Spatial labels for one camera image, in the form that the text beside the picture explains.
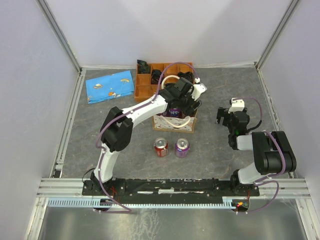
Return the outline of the purple soda can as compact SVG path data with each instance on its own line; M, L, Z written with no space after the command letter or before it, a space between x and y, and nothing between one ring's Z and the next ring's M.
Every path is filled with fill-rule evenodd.
M170 108L167 116L170 118L181 118L182 112L179 108Z
M175 143L175 156L185 158L190 150L190 143L185 138L179 138Z

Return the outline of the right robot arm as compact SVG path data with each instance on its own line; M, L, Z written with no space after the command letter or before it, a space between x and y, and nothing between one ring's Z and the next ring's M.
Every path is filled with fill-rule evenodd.
M229 146L236 151L253 152L253 163L235 170L230 177L229 189L236 196L246 192L248 184L260 184L297 168L296 157L284 131L250 132L247 128L249 122L247 108L217 109L216 123L227 127Z

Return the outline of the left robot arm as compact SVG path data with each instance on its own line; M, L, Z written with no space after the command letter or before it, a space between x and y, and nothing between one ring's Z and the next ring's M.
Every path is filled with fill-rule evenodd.
M120 109L113 107L98 135L96 147L101 150L97 167L91 174L93 189L99 195L106 195L111 189L109 180L113 178L113 169L119 153L130 143L133 129L141 122L177 108L185 116L192 115L202 104L200 97L207 87L200 82L191 83L180 78L176 83L165 87L160 85L149 99L132 107Z

